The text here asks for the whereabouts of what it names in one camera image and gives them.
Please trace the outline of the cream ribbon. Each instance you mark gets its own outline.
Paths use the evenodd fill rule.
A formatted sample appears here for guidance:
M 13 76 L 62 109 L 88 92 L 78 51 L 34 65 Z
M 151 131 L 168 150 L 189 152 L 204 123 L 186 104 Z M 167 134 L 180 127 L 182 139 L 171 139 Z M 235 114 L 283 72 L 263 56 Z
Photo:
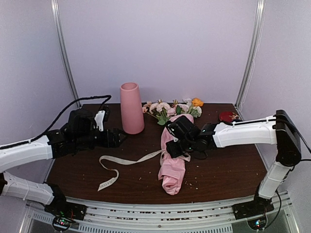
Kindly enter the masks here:
M 149 153 L 143 157 L 141 157 L 139 160 L 137 161 L 131 161 L 131 160 L 125 160 L 125 159 L 121 159 L 121 158 L 117 158 L 117 157 L 113 157 L 113 156 L 108 156 L 108 155 L 103 155 L 99 158 L 99 163 L 101 164 L 101 166 L 106 169 L 109 170 L 107 167 L 105 167 L 105 165 L 103 164 L 103 160 L 107 160 L 107 161 L 111 161 L 117 164 L 121 164 L 121 165 L 133 165 L 133 164 L 137 164 L 137 163 L 142 163 L 145 162 L 149 159 L 152 159 L 154 157 L 156 157 L 157 155 L 161 156 L 161 152 L 162 150 L 158 150 L 152 153 Z

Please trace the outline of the pink wrapping paper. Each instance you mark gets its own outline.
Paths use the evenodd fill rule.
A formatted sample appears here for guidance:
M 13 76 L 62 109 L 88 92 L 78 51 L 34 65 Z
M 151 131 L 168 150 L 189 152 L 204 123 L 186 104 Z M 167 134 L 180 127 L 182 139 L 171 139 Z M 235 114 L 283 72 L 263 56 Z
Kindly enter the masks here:
M 172 158 L 166 150 L 166 143 L 173 140 L 173 136 L 164 128 L 161 135 L 161 156 L 158 179 L 162 180 L 162 187 L 169 195 L 176 195 L 181 189 L 186 172 L 185 161 L 189 162 L 191 156 L 187 154 Z

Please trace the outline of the artificial flower bouquet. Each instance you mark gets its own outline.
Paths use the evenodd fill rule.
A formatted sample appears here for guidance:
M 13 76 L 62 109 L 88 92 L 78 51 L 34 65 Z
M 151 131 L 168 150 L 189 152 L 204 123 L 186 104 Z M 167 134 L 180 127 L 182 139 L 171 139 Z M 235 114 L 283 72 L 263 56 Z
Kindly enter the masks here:
M 157 124 L 164 126 L 171 118 L 189 114 L 193 118 L 198 118 L 202 114 L 204 102 L 199 98 L 186 98 L 182 102 L 173 100 L 172 103 L 158 99 L 156 102 L 147 101 L 142 106 L 142 112 L 157 119 Z

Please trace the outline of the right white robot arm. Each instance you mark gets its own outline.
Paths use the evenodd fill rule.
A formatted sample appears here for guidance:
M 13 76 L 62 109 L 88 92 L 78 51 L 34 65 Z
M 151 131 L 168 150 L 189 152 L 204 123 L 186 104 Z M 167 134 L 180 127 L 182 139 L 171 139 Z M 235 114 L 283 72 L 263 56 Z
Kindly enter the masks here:
M 186 116 L 166 123 L 173 138 L 166 150 L 173 158 L 186 153 L 206 156 L 207 151 L 240 145 L 273 146 L 276 156 L 256 191 L 257 197 L 249 203 L 253 214 L 260 214 L 267 206 L 288 173 L 302 159 L 301 137 L 285 110 L 277 110 L 265 118 L 207 123 L 199 129 Z

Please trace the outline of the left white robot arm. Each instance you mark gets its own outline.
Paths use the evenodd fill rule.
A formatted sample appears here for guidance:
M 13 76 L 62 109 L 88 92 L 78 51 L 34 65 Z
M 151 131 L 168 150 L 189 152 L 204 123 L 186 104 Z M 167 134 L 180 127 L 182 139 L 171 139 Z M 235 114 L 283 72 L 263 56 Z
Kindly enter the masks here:
M 38 161 L 55 160 L 96 147 L 117 148 L 126 138 L 118 128 L 106 129 L 108 110 L 93 114 L 85 109 L 71 111 L 68 122 L 60 129 L 0 148 L 0 194 L 51 206 L 60 216 L 70 211 L 70 205 L 58 186 L 34 182 L 13 175 L 13 168 Z

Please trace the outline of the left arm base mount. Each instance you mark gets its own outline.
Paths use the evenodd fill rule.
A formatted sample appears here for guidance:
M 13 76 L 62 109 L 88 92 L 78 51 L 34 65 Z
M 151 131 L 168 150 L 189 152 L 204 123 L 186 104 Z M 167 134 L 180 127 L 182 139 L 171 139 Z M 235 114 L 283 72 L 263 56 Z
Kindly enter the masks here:
M 72 226 L 77 226 L 77 221 L 85 218 L 87 207 L 82 204 L 65 202 L 64 204 L 44 205 L 44 211 L 54 216 L 52 227 L 57 232 L 65 232 Z

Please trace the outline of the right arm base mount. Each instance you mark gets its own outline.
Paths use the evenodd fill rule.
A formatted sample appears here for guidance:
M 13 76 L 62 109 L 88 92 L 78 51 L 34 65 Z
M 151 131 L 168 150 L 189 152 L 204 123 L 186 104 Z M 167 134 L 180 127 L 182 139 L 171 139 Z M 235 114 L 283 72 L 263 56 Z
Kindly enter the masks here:
M 263 204 L 256 201 L 248 201 L 232 206 L 236 220 L 246 219 L 250 229 L 254 231 L 264 230 L 268 225 L 267 213 L 274 210 L 272 204 Z

